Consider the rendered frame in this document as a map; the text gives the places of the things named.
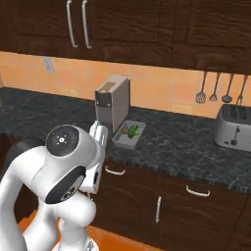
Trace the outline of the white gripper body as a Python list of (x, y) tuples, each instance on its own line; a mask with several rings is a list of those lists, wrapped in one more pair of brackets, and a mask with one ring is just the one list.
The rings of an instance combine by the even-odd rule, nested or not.
[(86, 177), (79, 190), (86, 193), (96, 194), (99, 190), (101, 175), (102, 165), (96, 164), (94, 167), (86, 171)]

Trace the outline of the grey vegetable container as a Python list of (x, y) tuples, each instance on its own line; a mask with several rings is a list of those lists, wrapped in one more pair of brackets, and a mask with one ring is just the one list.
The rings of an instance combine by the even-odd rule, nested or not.
[[(123, 128), (130, 126), (138, 126), (139, 134), (136, 135), (134, 138), (129, 138), (127, 134), (123, 134)], [(136, 121), (124, 121), (123, 125), (119, 128), (119, 130), (113, 137), (112, 141), (118, 147), (123, 147), (126, 149), (134, 149), (145, 127), (146, 127), (145, 123)]]

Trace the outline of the green broccoli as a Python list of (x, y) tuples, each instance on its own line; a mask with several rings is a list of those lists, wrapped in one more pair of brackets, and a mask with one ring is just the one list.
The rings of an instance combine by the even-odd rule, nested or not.
[(138, 135), (138, 126), (137, 125), (132, 125), (127, 129), (127, 136), (129, 138), (134, 138), (136, 135)]

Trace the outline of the hanging meat fork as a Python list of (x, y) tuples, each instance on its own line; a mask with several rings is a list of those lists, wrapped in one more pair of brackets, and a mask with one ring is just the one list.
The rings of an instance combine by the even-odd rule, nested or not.
[(239, 95), (237, 96), (237, 99), (236, 99), (236, 105), (241, 105), (241, 103), (242, 103), (243, 92), (244, 92), (244, 88), (245, 88), (245, 84), (246, 84), (247, 79), (248, 79), (248, 75), (244, 75), (241, 90), (240, 90), (240, 93), (239, 93)]

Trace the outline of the dark wood drawer front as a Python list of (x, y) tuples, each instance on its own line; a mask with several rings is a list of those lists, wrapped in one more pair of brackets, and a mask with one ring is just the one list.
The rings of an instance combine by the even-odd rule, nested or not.
[[(121, 172), (125, 170), (125, 174), (123, 176), (108, 174), (105, 172), (106, 166), (111, 171)], [(152, 196), (154, 193), (154, 178), (155, 175), (152, 171), (109, 158), (104, 164), (101, 188), (111, 189), (113, 192), (133, 197)]]
[[(187, 185), (190, 189), (198, 192), (206, 193), (210, 190), (211, 195), (205, 198), (189, 194), (185, 190)], [(216, 185), (159, 173), (155, 173), (155, 187), (158, 192), (163, 192), (174, 198), (193, 201), (196, 204), (230, 211), (237, 215), (241, 213), (248, 199), (248, 195), (244, 193), (235, 192)]]

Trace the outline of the dark wood base cupboard door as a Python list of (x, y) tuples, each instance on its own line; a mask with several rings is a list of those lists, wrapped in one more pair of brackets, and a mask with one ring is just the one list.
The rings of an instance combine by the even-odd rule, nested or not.
[(160, 244), (171, 251), (225, 251), (239, 218), (236, 208), (164, 197)]
[(156, 201), (151, 189), (103, 184), (93, 200), (97, 206), (94, 226), (160, 246), (160, 231), (155, 223)]

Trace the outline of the grey box with tan top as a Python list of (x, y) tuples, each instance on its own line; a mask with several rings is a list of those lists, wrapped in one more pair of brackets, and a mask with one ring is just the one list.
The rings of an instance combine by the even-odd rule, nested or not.
[(130, 78), (111, 75), (95, 90), (96, 120), (116, 132), (128, 114)]

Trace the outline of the hanging slotted spatula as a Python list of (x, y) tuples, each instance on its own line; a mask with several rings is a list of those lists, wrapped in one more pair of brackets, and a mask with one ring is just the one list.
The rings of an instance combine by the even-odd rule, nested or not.
[(206, 94), (204, 92), (206, 77), (207, 77), (207, 72), (204, 72), (203, 73), (203, 81), (202, 81), (201, 90), (195, 96), (195, 102), (198, 103), (198, 104), (204, 104), (205, 101), (206, 101)]

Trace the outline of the silver toaster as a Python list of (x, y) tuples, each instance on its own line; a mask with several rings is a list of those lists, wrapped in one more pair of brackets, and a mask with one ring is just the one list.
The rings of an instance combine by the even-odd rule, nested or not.
[(251, 152), (251, 107), (223, 104), (214, 123), (213, 140), (225, 148)]

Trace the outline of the hanging small whisk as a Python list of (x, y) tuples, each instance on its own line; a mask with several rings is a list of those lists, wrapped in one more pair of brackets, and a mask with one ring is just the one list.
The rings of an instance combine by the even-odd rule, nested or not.
[(216, 83), (215, 83), (215, 87), (214, 87), (214, 92), (213, 92), (213, 94), (209, 98), (210, 101), (217, 101), (218, 100), (218, 97), (217, 97), (217, 88), (218, 88), (220, 76), (221, 76), (221, 73), (217, 73), (217, 75), (216, 75)]

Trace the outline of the hanging ladle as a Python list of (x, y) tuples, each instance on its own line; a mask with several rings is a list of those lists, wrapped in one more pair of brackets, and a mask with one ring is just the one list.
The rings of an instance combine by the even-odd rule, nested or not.
[(231, 88), (231, 84), (232, 84), (233, 78), (234, 78), (234, 74), (230, 74), (230, 75), (229, 75), (229, 84), (228, 84), (228, 87), (227, 87), (227, 92), (226, 92), (226, 94), (222, 97), (222, 101), (223, 101), (224, 103), (230, 103), (231, 100), (232, 100), (232, 97), (229, 95), (229, 92), (230, 92), (230, 88)]

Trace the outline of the grey wall socket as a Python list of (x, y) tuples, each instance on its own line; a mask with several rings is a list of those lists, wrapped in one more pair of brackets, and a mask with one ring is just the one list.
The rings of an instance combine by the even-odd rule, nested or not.
[(48, 56), (43, 56), (42, 60), (43, 60), (45, 71), (47, 73), (53, 73), (54, 69), (53, 69), (53, 64), (52, 64), (51, 59)]

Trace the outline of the dark wood wall cupboard door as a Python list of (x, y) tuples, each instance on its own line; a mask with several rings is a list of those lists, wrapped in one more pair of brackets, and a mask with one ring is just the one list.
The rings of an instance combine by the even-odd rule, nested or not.
[(160, 0), (161, 67), (251, 75), (251, 0)]
[(157, 65), (162, 61), (160, 44), (161, 0), (88, 0), (87, 28), (91, 49), (86, 60)]
[[(71, 58), (67, 0), (0, 0), (0, 51)], [(71, 5), (77, 44), (79, 0)]]

